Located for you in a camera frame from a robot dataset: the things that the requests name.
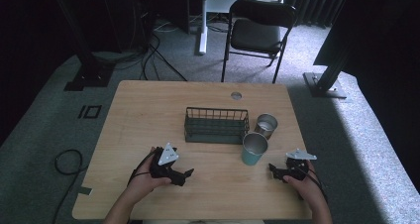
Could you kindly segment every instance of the stand base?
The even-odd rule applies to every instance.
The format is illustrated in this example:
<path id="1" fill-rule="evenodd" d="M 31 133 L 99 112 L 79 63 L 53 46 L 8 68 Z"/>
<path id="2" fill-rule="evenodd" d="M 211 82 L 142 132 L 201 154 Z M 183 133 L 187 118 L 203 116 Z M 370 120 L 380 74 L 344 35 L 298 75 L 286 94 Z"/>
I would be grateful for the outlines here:
<path id="1" fill-rule="evenodd" d="M 85 77 L 82 66 L 72 82 L 68 82 L 64 91 L 83 91 L 84 87 L 106 87 L 114 71 L 115 63 L 98 62 L 101 69 L 95 77 Z"/>
<path id="2" fill-rule="evenodd" d="M 313 97 L 347 98 L 347 95 L 343 91 L 338 80 L 327 91 L 320 90 L 317 86 L 317 82 L 321 76 L 322 73 L 303 73 L 303 77 L 305 78 L 306 84 L 308 85 Z"/>

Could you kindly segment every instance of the gray carpet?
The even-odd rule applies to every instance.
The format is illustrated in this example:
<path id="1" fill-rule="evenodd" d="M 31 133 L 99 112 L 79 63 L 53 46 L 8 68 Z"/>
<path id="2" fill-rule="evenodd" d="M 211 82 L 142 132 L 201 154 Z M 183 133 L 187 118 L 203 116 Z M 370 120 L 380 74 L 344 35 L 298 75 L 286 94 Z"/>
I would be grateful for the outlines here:
<path id="1" fill-rule="evenodd" d="M 226 25 L 215 24 L 219 28 Z M 313 98 L 303 72 L 322 72 L 325 66 L 312 63 L 329 30 L 298 26 L 289 37 L 277 83 L 287 86 L 309 153 L 327 185 L 335 223 L 420 223 L 420 197 L 383 130 L 358 88 L 357 80 L 345 73 L 339 82 L 347 99 Z M 197 55 L 198 37 L 171 27 L 155 32 L 152 44 L 189 81 L 220 81 L 226 35 L 209 31 L 207 54 Z M 99 53 L 111 59 L 121 56 Z M 80 92 L 64 92 L 80 66 L 73 56 L 62 64 L 40 92 L 0 150 L 0 223 L 52 223 L 55 211 L 74 175 L 54 168 L 55 157 L 68 149 L 83 155 L 82 167 L 89 164 L 97 139 L 121 80 L 139 79 L 142 56 L 117 64 L 107 87 L 86 87 Z M 227 82 L 271 83 L 274 66 L 266 59 L 231 56 Z M 147 79 L 181 80 L 159 56 L 151 56 Z M 101 106 L 98 117 L 80 117 L 83 106 Z M 65 170 L 77 170 L 77 156 L 59 160 Z M 65 199 L 57 215 L 58 223 L 100 223 L 79 221 L 71 209 L 84 173 Z M 269 220 L 266 223 L 308 223 Z"/>

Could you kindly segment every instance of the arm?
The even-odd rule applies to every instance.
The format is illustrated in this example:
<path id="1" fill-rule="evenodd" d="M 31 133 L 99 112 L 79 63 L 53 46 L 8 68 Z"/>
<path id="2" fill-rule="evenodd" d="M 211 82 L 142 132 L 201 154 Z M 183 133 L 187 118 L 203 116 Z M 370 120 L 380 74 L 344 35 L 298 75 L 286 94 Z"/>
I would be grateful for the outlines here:
<path id="1" fill-rule="evenodd" d="M 135 176 L 126 189 L 118 197 L 117 201 L 112 206 L 111 210 L 105 217 L 105 224 L 121 223 L 126 224 L 130 219 L 130 214 L 134 208 L 134 205 L 147 196 L 156 187 L 170 184 L 170 178 L 152 178 L 149 173 L 153 156 L 149 157 L 145 163 L 138 168 L 136 173 L 142 173 Z"/>
<path id="2" fill-rule="evenodd" d="M 312 164 L 308 161 L 309 168 L 314 170 Z M 313 178 L 317 179 L 313 173 L 309 172 Z M 308 202 L 309 207 L 312 210 L 312 221 L 315 224 L 332 224 L 330 208 L 328 207 L 327 201 L 324 198 L 319 187 L 309 177 L 305 177 L 303 180 L 297 180 L 291 176 L 286 175 L 284 177 L 290 185 L 292 185 L 303 199 Z"/>

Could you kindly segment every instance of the black chair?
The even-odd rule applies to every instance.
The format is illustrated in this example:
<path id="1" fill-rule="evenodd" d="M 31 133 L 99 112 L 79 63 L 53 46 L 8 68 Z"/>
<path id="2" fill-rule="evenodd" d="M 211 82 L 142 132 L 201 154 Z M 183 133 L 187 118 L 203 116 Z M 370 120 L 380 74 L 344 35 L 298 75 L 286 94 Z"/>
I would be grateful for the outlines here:
<path id="1" fill-rule="evenodd" d="M 226 61 L 229 59 L 229 54 L 270 58 L 271 62 L 268 66 L 272 65 L 279 54 L 272 80 L 272 83 L 275 83 L 286 47 L 287 36 L 296 22 L 295 11 L 293 6 L 278 2 L 236 1 L 229 10 L 222 82 L 225 80 Z M 280 33 L 282 28 L 284 28 L 283 35 Z"/>

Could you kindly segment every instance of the silver cup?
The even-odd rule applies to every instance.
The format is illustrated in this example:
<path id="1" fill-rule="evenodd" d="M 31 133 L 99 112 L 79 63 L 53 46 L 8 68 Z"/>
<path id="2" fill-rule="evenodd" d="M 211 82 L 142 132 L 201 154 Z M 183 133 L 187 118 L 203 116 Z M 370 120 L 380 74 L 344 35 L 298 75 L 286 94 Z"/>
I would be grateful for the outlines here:
<path id="1" fill-rule="evenodd" d="M 268 140 L 277 128 L 277 120 L 268 113 L 263 113 L 257 119 L 255 132 L 262 134 Z"/>

